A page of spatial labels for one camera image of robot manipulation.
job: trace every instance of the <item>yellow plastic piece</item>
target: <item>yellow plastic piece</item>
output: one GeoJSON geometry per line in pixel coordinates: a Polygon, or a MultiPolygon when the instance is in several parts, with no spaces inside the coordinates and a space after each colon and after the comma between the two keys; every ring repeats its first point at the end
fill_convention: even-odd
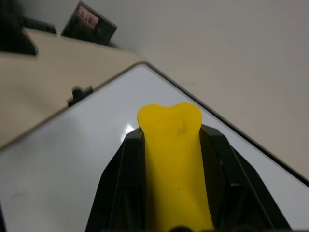
{"type": "Polygon", "coordinates": [[[146,229],[213,229],[199,141],[200,110],[190,103],[170,108],[152,104],[140,109],[138,122],[145,136],[146,229]]]}

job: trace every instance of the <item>white tabletop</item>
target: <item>white tabletop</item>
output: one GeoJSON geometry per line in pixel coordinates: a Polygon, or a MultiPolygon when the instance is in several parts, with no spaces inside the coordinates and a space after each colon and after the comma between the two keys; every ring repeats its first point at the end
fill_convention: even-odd
{"type": "MultiPolygon", "coordinates": [[[[101,174],[125,134],[138,127],[138,110],[184,101],[197,104],[140,64],[1,151],[8,231],[84,231],[101,174]]],[[[199,107],[203,124],[219,129],[257,170],[291,227],[309,228],[309,188],[199,107]]]]}

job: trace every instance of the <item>beige table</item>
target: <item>beige table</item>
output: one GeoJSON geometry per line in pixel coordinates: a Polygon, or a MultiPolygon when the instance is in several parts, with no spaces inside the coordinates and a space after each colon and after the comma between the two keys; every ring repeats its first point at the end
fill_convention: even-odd
{"type": "Polygon", "coordinates": [[[27,33],[38,56],[0,53],[0,147],[66,107],[74,86],[96,87],[144,60],[45,32],[27,33]]]}

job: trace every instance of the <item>black bracket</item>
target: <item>black bracket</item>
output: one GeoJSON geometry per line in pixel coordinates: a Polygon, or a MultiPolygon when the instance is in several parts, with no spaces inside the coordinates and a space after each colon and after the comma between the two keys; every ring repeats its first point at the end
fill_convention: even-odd
{"type": "Polygon", "coordinates": [[[78,103],[79,101],[81,101],[82,99],[84,99],[85,97],[89,96],[92,93],[93,93],[93,89],[91,86],[86,88],[85,90],[83,90],[80,87],[74,87],[72,89],[73,98],[67,100],[68,107],[73,106],[74,104],[78,103]]]}

